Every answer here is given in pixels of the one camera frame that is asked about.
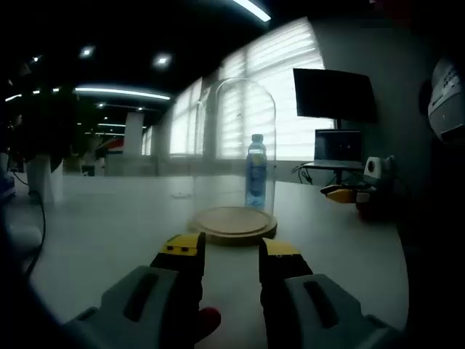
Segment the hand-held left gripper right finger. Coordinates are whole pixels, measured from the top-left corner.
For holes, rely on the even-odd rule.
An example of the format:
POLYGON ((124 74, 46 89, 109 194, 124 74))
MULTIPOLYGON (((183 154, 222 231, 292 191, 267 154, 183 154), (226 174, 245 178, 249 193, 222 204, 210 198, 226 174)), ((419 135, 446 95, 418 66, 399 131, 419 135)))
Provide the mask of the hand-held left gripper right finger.
POLYGON ((259 243, 260 303, 269 348, 401 348, 399 331, 336 282, 315 274, 284 241, 259 243))

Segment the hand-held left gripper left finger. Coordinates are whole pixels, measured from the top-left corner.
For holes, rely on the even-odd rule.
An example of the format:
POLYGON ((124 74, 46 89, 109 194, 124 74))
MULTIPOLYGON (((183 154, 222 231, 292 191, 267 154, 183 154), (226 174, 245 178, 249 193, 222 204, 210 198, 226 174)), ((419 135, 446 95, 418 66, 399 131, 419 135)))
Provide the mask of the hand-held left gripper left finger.
POLYGON ((175 235, 149 265, 65 324, 79 348, 193 348, 203 296, 205 233, 175 235))

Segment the person's left hand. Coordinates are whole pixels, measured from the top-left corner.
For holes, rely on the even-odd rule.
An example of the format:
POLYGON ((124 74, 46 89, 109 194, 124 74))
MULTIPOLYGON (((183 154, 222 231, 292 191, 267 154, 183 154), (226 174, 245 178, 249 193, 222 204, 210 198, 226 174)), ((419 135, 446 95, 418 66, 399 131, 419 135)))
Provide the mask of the person's left hand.
POLYGON ((198 311, 195 343, 212 334, 221 324, 221 313, 213 307, 206 307, 198 311))

